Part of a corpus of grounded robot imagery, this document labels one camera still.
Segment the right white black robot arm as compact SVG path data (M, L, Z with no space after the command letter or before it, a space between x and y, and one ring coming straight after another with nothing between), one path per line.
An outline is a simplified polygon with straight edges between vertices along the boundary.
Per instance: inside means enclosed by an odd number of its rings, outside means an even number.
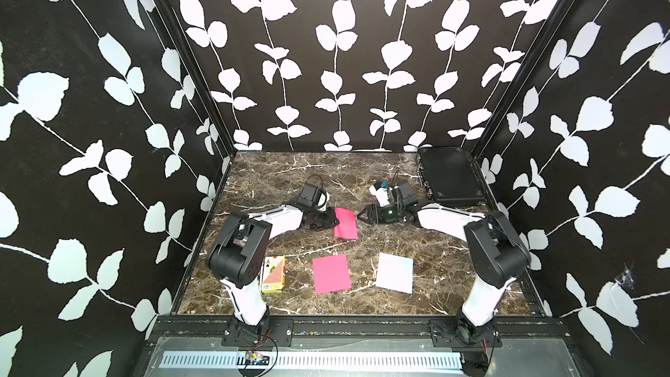
M368 224L416 223L467 244L476 279L459 311L460 321L483 328L494 319L504 294L530 265L530 252L500 211L467 213L438 202L421 202L407 181L375 183L377 198L357 214Z

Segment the pink square paper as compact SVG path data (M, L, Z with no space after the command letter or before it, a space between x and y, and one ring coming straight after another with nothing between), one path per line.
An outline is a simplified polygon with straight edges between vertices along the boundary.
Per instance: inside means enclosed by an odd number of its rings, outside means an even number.
M315 258L312 260L312 269L316 294L333 293L352 288L346 254Z
M358 226L356 214L350 209L336 208L334 210L338 225L333 228L333 235L344 240L357 240Z

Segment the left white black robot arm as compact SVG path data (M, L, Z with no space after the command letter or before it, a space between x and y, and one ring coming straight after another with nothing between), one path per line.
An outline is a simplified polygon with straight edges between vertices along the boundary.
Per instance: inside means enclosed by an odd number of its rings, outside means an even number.
M223 285L237 322L260 334L267 331L270 310L261 292L261 272L270 241L286 232L327 230L337 226L331 196L307 183L293 200L258 213L231 212L218 232L206 266Z

